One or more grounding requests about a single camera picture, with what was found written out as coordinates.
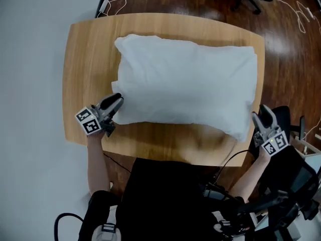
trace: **wooden table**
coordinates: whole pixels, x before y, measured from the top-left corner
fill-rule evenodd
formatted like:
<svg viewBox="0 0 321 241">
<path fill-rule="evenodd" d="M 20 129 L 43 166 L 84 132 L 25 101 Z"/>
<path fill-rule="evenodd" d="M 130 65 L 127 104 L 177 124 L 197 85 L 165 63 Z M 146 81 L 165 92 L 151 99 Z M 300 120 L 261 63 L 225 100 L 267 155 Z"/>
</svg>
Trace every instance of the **wooden table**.
<svg viewBox="0 0 321 241">
<path fill-rule="evenodd" d="M 250 31 L 213 20 L 174 14 L 127 14 L 73 24 L 70 28 L 63 75 L 63 117 L 68 141 L 81 145 L 87 139 L 74 115 L 84 106 L 96 104 L 112 93 L 117 80 L 120 53 L 117 37 L 128 34 L 157 35 L 190 40 L 206 46 L 253 46 L 258 58 L 258 78 L 253 110 L 258 111 L 264 78 L 264 39 Z M 202 125 L 137 123 L 117 125 L 104 137 L 105 151 L 147 158 L 173 160 L 196 165 L 219 166 L 234 153 L 248 149 L 247 141 L 237 142 L 222 131 Z M 245 153 L 228 166 L 241 166 Z"/>
</svg>

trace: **forearm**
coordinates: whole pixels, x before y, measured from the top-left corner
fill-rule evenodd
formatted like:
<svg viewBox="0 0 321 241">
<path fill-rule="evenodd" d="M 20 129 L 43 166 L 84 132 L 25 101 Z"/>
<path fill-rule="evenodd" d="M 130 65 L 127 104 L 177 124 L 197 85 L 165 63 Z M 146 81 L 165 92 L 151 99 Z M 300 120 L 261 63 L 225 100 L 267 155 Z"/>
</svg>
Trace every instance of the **forearm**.
<svg viewBox="0 0 321 241">
<path fill-rule="evenodd" d="M 88 138 L 88 185 L 90 194 L 99 190 L 110 191 L 107 166 L 101 140 Z"/>
<path fill-rule="evenodd" d="M 230 195 L 240 196 L 244 201 L 247 201 L 269 162 L 269 157 L 259 156 L 250 169 L 232 187 Z"/>
</svg>

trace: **black shirt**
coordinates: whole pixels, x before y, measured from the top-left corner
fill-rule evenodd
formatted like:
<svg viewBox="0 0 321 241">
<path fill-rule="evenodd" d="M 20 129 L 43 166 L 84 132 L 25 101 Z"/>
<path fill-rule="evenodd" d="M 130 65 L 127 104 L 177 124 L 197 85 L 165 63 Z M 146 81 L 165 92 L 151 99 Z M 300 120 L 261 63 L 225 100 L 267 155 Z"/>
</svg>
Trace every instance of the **black shirt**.
<svg viewBox="0 0 321 241">
<path fill-rule="evenodd" d="M 122 241 L 221 240 L 213 229 L 217 221 L 211 212 L 224 205 L 208 204 L 192 168 L 180 162 L 137 159 L 121 202 L 107 191 L 93 194 L 79 240 L 91 240 L 93 231 L 106 223 L 110 206 L 116 204 Z"/>
</svg>

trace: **pillowcase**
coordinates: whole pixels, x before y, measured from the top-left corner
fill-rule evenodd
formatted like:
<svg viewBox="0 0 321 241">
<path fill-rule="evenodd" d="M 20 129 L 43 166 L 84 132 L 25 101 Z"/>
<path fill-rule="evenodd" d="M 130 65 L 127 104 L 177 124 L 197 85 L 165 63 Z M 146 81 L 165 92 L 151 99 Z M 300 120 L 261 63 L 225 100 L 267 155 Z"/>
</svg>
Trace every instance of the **pillowcase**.
<svg viewBox="0 0 321 241">
<path fill-rule="evenodd" d="M 117 38 L 117 124 L 202 124 L 246 141 L 255 98 L 253 47 L 208 47 L 157 36 Z"/>
</svg>

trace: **white wall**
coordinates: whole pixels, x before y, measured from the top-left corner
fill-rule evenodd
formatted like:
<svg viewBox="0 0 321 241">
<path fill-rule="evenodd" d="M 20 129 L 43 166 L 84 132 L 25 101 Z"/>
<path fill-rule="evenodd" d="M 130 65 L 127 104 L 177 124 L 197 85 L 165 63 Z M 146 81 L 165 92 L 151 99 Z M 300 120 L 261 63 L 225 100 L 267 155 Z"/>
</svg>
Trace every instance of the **white wall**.
<svg viewBox="0 0 321 241">
<path fill-rule="evenodd" d="M 64 139 L 62 73 L 69 27 L 99 0 L 0 0 L 0 239 L 53 240 L 62 212 L 84 216 L 87 158 Z M 65 218 L 60 240 L 77 240 Z"/>
</svg>

